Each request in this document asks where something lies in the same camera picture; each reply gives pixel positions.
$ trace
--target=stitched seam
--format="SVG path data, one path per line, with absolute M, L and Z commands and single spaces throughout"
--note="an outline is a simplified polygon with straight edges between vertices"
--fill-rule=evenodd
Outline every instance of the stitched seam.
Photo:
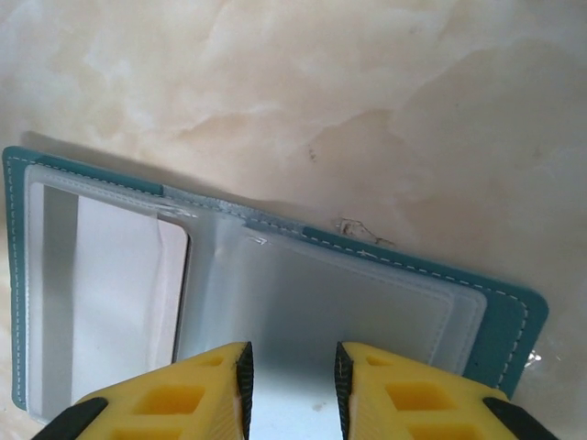
M 321 243 L 323 245 L 327 245 L 327 246 L 329 246 L 331 248 L 334 248 L 334 249 L 345 250 L 346 252 L 357 254 L 357 255 L 365 258 L 365 259 L 367 259 L 367 258 L 369 258 L 369 259 L 377 259 L 379 261 L 382 261 L 382 262 L 385 262 L 385 263 L 392 264 L 394 266 L 398 266 L 398 267 L 404 268 L 405 270 L 411 270 L 411 271 L 414 271 L 414 272 L 425 273 L 425 274 L 431 275 L 433 277 L 443 278 L 443 279 L 445 279 L 447 281 L 458 282 L 458 283 L 463 284 L 465 286 L 470 286 L 470 287 L 474 287 L 474 288 L 477 288 L 477 289 L 483 289 L 483 290 L 486 290 L 488 292 L 499 293 L 500 295 L 506 296 L 508 298 L 512 298 L 512 299 L 516 300 L 517 302 L 519 302 L 520 304 L 522 304 L 522 307 L 524 308 L 524 317 L 522 318 L 522 323 L 520 325 L 520 330 L 518 331 L 518 334 L 516 336 L 516 339 L 514 341 L 514 344 L 512 345 L 512 350 L 511 350 L 510 354 L 508 355 L 507 360 L 504 363 L 504 369 L 502 370 L 502 373 L 501 373 L 499 379 L 497 380 L 497 384 L 495 385 L 495 387 L 497 389 L 500 389 L 501 388 L 501 385 L 502 385 L 502 383 L 503 383 L 503 381 L 505 379 L 505 375 L 507 374 L 507 370 L 509 369 L 510 364 L 512 363 L 512 360 L 514 359 L 515 352 L 517 351 L 517 349 L 519 347 L 520 340 L 522 339 L 522 337 L 524 335 L 524 332 L 526 331 L 526 325 L 527 325 L 527 320 L 528 320 L 528 316 L 529 316 L 528 306 L 527 306 L 527 304 L 525 302 L 523 302 L 517 296 L 514 296 L 511 293 L 507 293 L 505 291 L 498 291 L 498 290 L 495 290 L 495 289 L 484 287 L 481 284 L 473 284 L 473 283 L 470 283 L 470 282 L 465 281 L 465 280 L 458 280 L 458 279 L 456 279 L 454 277 L 450 277 L 449 275 L 443 275 L 441 273 L 430 271 L 430 270 L 427 270 L 427 269 L 422 269 L 422 268 L 417 268 L 415 266 L 406 265 L 406 264 L 404 264 L 404 263 L 402 263 L 400 261 L 394 261 L 394 260 L 391 260 L 389 258 L 377 257 L 377 256 L 375 256 L 375 255 L 367 252 L 365 249 L 362 249 L 360 251 L 357 251 L 357 250 L 352 249 L 350 247 L 342 247 L 340 245 L 335 245 L 335 244 L 333 244 L 333 243 L 331 243 L 329 241 L 320 240 L 320 239 L 318 239 L 318 238 L 316 238 L 314 236 L 307 236 L 306 234 L 300 233 L 299 231 L 296 231 L 296 230 L 291 229 L 289 227 L 284 227 L 284 226 L 281 226 L 281 225 L 276 225 L 276 224 L 267 222 L 265 220 L 259 220 L 257 218 L 253 218 L 253 217 L 247 217 L 247 216 L 245 216 L 245 215 L 243 215 L 241 213 L 236 213 L 236 212 L 233 212 L 233 211 L 228 210 L 228 209 L 222 209 L 222 208 L 220 208 L 218 206 L 208 206 L 208 205 L 205 205 L 203 203 L 198 203 L 198 202 L 194 202 L 194 201 L 191 201 L 191 200 L 186 200 L 186 199 L 183 199 L 183 198 L 175 198 L 175 197 L 170 197 L 170 196 L 166 196 L 166 195 L 152 194 L 150 192 L 144 192 L 144 191 L 141 191 L 141 190 L 136 189 L 136 188 L 131 188 L 131 187 L 122 185 L 120 183 L 114 183 L 114 182 L 111 182 L 111 181 L 105 181 L 105 180 L 102 180 L 102 179 L 97 179 L 95 177 L 84 176 L 83 174 L 80 174 L 80 173 L 77 173 L 77 172 L 74 172 L 74 171 L 65 170 L 64 168 L 55 167 L 55 166 L 48 165 L 48 164 L 45 164 L 45 163 L 40 163 L 40 162 L 37 162 L 35 160 L 28 160 L 28 159 L 23 159 L 23 158 L 18 158 L 18 157 L 10 156 L 10 157 L 7 158 L 7 168 L 8 168 L 8 183 L 9 183 L 9 192 L 10 192 L 11 243 L 12 243 L 12 248 L 13 248 L 13 260 L 14 260 L 15 275 L 16 275 L 15 288 L 17 290 L 17 295 L 16 295 L 16 297 L 17 297 L 17 299 L 16 299 L 16 307 L 17 307 L 17 340 L 18 340 L 18 337 L 19 337 L 19 319 L 20 319 L 20 317 L 19 317 L 19 314 L 18 314 L 18 297 L 20 296 L 20 286 L 19 286 L 19 283 L 18 283 L 17 246 L 16 246 L 16 239 L 17 238 L 16 238 L 16 231 L 15 231 L 15 223 L 16 223 L 16 220 L 15 220 L 15 204 L 14 204 L 13 184 L 12 184 L 12 175 L 11 175 L 12 170 L 11 170 L 10 160 L 20 160 L 22 162 L 26 162 L 26 163 L 32 164 L 32 165 L 41 165 L 41 166 L 43 166 L 45 168 L 51 168 L 51 169 L 54 169 L 54 170 L 57 170 L 57 171 L 63 171 L 63 172 L 66 172 L 66 173 L 71 174 L 71 175 L 74 175 L 74 176 L 82 177 L 84 179 L 89 179 L 89 180 L 92 180 L 92 181 L 97 181 L 97 182 L 106 183 L 108 185 L 117 186 L 119 188 L 124 188 L 124 189 L 130 190 L 130 191 L 135 192 L 135 193 L 142 193 L 142 194 L 145 194 L 145 195 L 148 195 L 148 196 L 151 196 L 151 197 L 152 196 L 155 196 L 155 197 L 159 197 L 159 198 L 163 198 L 163 199 L 173 200 L 175 202 L 178 202 L 178 201 L 179 202 L 184 202 L 184 203 L 192 204 L 192 205 L 195 205 L 195 206 L 203 207 L 203 208 L 206 208 L 206 209 L 212 209 L 212 210 L 217 211 L 219 213 L 234 215 L 234 216 L 240 217 L 242 219 L 245 219 L 247 221 L 253 221 L 253 222 L 256 222 L 256 223 L 260 223 L 262 225 L 266 225 L 266 226 L 269 226 L 269 227 L 273 227 L 273 228 L 279 229 L 279 230 L 281 230 L 283 232 L 287 232 L 287 233 L 290 233 L 290 234 L 300 235 L 300 236 L 302 236 L 304 238 L 308 238 L 308 239 L 310 239 L 312 241 L 319 242 L 319 243 Z M 22 399 L 21 396 L 20 396 L 20 390 L 21 390 L 20 381 L 21 381 L 21 378 L 20 378 L 20 368 L 19 368 L 19 365 L 20 365 L 20 350 L 19 350 L 19 344 L 17 344 L 17 395 L 18 395 L 19 399 Z
M 52 182 L 58 182 L 58 183 L 63 183 L 64 185 L 68 186 L 68 187 L 73 187 L 73 188 L 78 188 L 79 190 L 82 191 L 89 191 L 92 194 L 98 194 L 98 195 L 103 195 L 104 197 L 108 197 L 109 199 L 114 199 L 114 200 L 118 200 L 120 202 L 123 202 L 125 204 L 130 204 L 132 206 L 135 206 L 137 208 L 142 208 L 142 209 L 153 209 L 152 204 L 143 202 L 143 201 L 138 201 L 138 200 L 129 200 L 127 197 L 120 195 L 116 192 L 108 192 L 106 190 L 103 190 L 101 188 L 92 188 L 92 187 L 87 187 L 85 184 L 83 183 L 79 183 L 77 181 L 68 181 L 66 179 L 63 179 L 61 177 L 54 177 L 54 176 L 50 176 L 50 178 L 48 179 L 49 181 Z M 197 217 L 197 215 L 195 214 L 187 214 L 187 213 L 180 213 L 183 216 L 186 217 Z
M 16 354 L 17 354 L 17 397 L 19 402 L 23 402 L 22 399 L 22 378 L 20 375 L 21 372 L 21 356 L 20 353 L 20 282 L 19 282 L 19 273 L 18 273 L 18 257 L 17 257 L 17 220 L 16 220 L 16 212 L 15 212 L 15 195 L 14 195 L 14 188 L 13 188 L 13 180 L 12 180 L 12 166 L 10 164 L 10 158 L 7 162 L 7 171 L 8 171 L 8 192 L 10 198 L 10 242 L 9 246 L 12 248 L 12 259 L 14 261 L 14 268 L 15 268 L 15 308 L 17 309 L 15 313 L 15 321 L 16 321 L 16 328 L 17 328 L 17 343 L 16 343 Z

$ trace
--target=yellow robot finger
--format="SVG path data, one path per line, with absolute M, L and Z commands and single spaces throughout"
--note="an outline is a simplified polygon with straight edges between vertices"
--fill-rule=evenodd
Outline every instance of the yellow robot finger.
M 251 343 L 199 356 L 90 394 L 34 440 L 249 439 Z
M 372 346 L 338 343 L 335 384 L 344 440 L 556 440 L 501 391 Z

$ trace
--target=dirt speck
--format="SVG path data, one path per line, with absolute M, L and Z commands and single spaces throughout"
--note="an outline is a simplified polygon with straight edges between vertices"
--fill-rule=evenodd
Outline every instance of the dirt speck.
M 308 150 L 308 156 L 310 157 L 310 160 L 313 161 L 314 163 L 318 162 L 316 152 L 314 151 L 314 149 L 312 147 L 310 147 L 310 149 Z
M 367 227 L 359 220 L 352 220 L 349 218 L 341 218 L 337 222 L 338 232 L 343 236 L 357 238 L 367 243 L 374 243 L 379 246 L 388 248 L 395 247 L 394 242 L 381 238 L 373 234 Z

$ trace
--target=teal leather cover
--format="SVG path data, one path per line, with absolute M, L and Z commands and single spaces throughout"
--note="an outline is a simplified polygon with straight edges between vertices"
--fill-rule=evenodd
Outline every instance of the teal leather cover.
M 27 167 L 41 165 L 170 199 L 185 192 L 19 147 L 6 148 L 3 162 L 12 289 L 13 401 L 18 407 L 26 410 L 24 191 Z M 301 225 L 246 206 L 197 194 L 189 195 L 198 205 L 246 219 L 252 228 L 270 228 L 273 232 L 329 248 L 334 252 L 366 259 L 374 264 L 407 270 L 423 277 L 439 278 L 481 292 L 487 299 L 487 308 L 463 375 L 502 390 L 510 397 L 513 394 L 528 355 L 548 316 L 546 301 L 537 292 L 478 273 L 369 245 L 309 225 Z

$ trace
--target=marble surface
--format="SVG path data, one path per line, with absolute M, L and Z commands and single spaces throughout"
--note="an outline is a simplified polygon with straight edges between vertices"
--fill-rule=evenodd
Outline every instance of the marble surface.
M 245 202 L 543 292 L 515 396 L 587 430 L 587 2 L 4 0 L 0 145 Z M 0 261 L 0 437 L 9 397 Z

